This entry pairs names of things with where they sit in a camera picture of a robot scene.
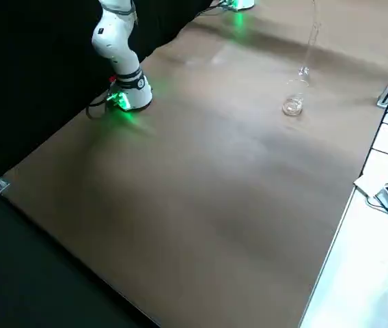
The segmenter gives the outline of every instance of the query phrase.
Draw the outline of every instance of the white desk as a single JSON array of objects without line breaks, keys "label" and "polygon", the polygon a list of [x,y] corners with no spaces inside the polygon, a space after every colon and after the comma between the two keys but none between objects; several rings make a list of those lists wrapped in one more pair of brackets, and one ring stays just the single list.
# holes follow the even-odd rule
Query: white desk
[{"label": "white desk", "polygon": [[[388,126],[381,126],[373,148],[388,152]],[[371,150],[363,173],[388,182],[388,156]],[[327,327],[388,328],[388,215],[370,208],[357,189],[301,321],[301,328]]]}]

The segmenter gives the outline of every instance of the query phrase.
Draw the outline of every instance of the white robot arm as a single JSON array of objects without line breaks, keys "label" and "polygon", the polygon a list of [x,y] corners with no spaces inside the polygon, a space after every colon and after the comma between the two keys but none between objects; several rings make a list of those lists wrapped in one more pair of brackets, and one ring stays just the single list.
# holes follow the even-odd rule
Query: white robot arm
[{"label": "white robot arm", "polygon": [[94,29],[92,44],[99,55],[111,61],[117,79],[108,99],[124,111],[144,109],[152,102],[152,88],[142,72],[128,37],[136,21],[133,0],[99,0],[103,15]]}]

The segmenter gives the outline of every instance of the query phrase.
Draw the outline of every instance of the glass beaker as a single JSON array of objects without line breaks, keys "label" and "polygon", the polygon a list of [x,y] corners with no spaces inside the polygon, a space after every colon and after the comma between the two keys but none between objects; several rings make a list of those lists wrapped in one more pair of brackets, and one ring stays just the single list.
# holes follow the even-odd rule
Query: glass beaker
[{"label": "glass beaker", "polygon": [[309,83],[304,79],[289,80],[287,83],[287,97],[282,104],[282,111],[288,116],[300,115],[303,110],[306,89]]}]

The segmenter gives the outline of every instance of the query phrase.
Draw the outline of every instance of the black curtain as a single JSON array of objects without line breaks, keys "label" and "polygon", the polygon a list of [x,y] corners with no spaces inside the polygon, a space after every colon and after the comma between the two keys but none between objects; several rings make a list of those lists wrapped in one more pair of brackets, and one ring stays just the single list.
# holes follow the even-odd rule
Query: black curtain
[{"label": "black curtain", "polygon": [[[130,45],[140,60],[170,42],[211,0],[136,0]],[[108,86],[91,36],[97,0],[0,0],[0,175]]]}]

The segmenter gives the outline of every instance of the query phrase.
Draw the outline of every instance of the glass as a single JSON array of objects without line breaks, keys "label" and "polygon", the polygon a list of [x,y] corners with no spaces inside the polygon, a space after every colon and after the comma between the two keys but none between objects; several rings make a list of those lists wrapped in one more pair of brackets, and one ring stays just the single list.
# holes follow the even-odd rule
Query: glass
[{"label": "glass", "polygon": [[320,31],[320,18],[316,0],[312,0],[314,6],[314,17],[309,35],[307,51],[303,64],[299,69],[299,77],[287,82],[287,95],[282,104],[282,111],[288,116],[298,116],[302,113],[306,89],[309,87],[309,60],[317,43],[318,32]]}]

